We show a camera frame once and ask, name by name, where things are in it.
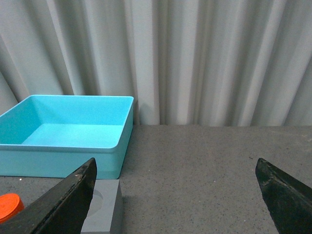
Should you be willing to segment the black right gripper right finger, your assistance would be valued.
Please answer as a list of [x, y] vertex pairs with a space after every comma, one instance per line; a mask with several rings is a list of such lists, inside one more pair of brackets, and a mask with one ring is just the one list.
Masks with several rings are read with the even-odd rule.
[[259, 158], [256, 178], [270, 216], [280, 234], [312, 232], [312, 189]]

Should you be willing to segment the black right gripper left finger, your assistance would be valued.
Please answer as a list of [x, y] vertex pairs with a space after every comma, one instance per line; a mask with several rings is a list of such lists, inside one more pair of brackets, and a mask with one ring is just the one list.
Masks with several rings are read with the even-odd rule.
[[93, 198], [97, 164], [90, 158], [0, 226], [2, 234], [79, 234]]

